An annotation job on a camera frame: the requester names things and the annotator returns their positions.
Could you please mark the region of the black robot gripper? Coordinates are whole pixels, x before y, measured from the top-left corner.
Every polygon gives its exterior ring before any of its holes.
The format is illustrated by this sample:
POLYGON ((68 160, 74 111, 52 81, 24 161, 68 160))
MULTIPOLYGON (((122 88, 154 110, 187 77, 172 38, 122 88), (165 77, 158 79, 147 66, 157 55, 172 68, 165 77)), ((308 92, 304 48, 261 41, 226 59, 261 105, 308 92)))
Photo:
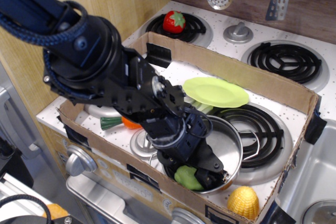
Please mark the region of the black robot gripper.
POLYGON ((174 178, 177 169, 186 165, 197 169, 194 176, 203 190, 212 190, 226 183, 228 172, 206 141, 213 131, 213 121, 209 116, 191 113, 184 119, 166 116, 142 125, 169 178, 174 178))

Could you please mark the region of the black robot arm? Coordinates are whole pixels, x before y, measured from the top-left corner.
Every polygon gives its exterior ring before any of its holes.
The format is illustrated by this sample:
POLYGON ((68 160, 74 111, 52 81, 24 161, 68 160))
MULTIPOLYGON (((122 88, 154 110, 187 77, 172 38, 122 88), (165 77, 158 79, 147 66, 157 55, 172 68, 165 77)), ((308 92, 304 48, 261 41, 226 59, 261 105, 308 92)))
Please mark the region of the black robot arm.
POLYGON ((224 185, 227 172, 206 143, 213 124, 184 101, 116 28, 74 1, 1 0, 1 26, 43 48, 45 82, 72 103, 111 106, 140 124, 170 169, 189 166, 201 188, 224 185))

